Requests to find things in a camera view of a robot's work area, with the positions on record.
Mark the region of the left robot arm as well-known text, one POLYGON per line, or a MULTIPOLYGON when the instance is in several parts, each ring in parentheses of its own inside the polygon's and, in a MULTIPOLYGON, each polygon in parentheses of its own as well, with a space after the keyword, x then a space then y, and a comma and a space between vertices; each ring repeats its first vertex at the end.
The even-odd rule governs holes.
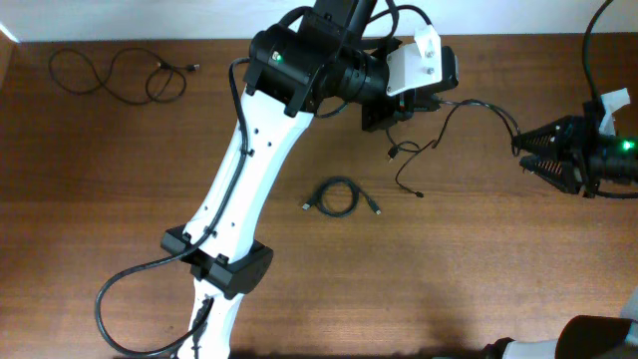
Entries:
POLYGON ((323 101, 360 105, 362 127, 373 132, 457 84, 457 57, 431 23, 410 44, 393 35, 367 40, 374 14, 371 1, 318 1, 252 39, 245 87, 232 93, 237 126, 213 184, 193 218, 161 240, 172 259, 189 265, 195 290, 188 331, 171 357, 229 355, 240 303, 273 258, 254 237, 260 213, 323 101))

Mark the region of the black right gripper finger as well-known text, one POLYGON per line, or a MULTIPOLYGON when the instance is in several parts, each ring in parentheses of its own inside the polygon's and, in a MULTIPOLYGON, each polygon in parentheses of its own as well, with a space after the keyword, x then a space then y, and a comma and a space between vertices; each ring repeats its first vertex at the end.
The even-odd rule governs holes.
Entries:
POLYGON ((557 162, 540 156, 525 156, 519 164, 524 170, 534 173, 561 192, 580 193, 582 177, 579 169, 570 161, 557 162))
POLYGON ((575 116, 565 116, 538 129, 516 135, 512 145, 516 150, 537 156, 559 156, 576 122, 575 116))

